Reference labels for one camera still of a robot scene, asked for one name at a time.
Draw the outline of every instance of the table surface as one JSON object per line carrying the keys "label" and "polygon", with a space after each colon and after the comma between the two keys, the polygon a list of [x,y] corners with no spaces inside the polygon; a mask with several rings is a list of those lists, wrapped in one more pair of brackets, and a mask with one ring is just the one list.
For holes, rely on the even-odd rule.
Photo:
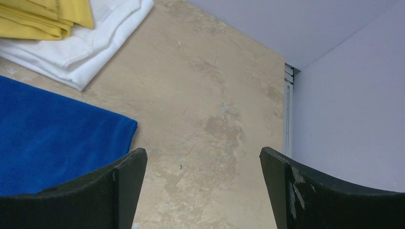
{"label": "table surface", "polygon": [[282,148],[284,59],[192,4],[156,0],[83,92],[5,59],[0,74],[139,122],[141,229],[276,228],[259,153]]}

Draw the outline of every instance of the white towel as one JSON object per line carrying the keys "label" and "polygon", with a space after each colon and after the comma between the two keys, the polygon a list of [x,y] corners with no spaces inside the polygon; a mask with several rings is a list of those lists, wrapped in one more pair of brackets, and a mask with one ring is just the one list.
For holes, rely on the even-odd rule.
{"label": "white towel", "polygon": [[153,7],[153,0],[90,0],[95,29],[75,25],[61,41],[0,39],[0,56],[83,90]]}

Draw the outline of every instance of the yellow cloth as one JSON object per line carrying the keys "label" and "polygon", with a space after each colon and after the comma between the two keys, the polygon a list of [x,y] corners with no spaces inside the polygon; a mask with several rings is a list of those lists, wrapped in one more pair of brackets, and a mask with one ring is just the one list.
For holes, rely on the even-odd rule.
{"label": "yellow cloth", "polygon": [[20,9],[26,12],[38,14],[53,20],[58,19],[58,12],[52,11],[51,9],[47,9],[45,6],[41,4],[36,4],[33,1],[29,0],[0,0],[0,4],[3,6],[8,6],[16,9]]}
{"label": "yellow cloth", "polygon": [[88,0],[59,0],[59,17],[89,29],[94,28]]}
{"label": "yellow cloth", "polygon": [[0,37],[60,40],[74,23],[94,28],[88,0],[0,0]]}

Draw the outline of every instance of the folded towel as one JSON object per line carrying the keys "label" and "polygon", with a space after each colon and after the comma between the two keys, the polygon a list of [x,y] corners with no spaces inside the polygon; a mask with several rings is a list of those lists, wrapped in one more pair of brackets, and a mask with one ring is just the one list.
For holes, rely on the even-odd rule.
{"label": "folded towel", "polygon": [[61,41],[0,39],[0,56],[81,91],[153,7],[153,0],[90,0],[96,29]]}
{"label": "folded towel", "polygon": [[137,122],[0,76],[0,196],[37,193],[129,152]]}
{"label": "folded towel", "polygon": [[60,40],[73,23],[93,28],[88,0],[0,0],[0,37]]}

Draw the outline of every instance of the blue towel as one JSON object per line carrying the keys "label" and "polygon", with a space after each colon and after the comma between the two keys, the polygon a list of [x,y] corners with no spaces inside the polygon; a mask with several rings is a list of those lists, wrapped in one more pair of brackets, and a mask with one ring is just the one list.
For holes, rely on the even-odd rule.
{"label": "blue towel", "polygon": [[38,193],[114,162],[137,125],[0,76],[0,196]]}

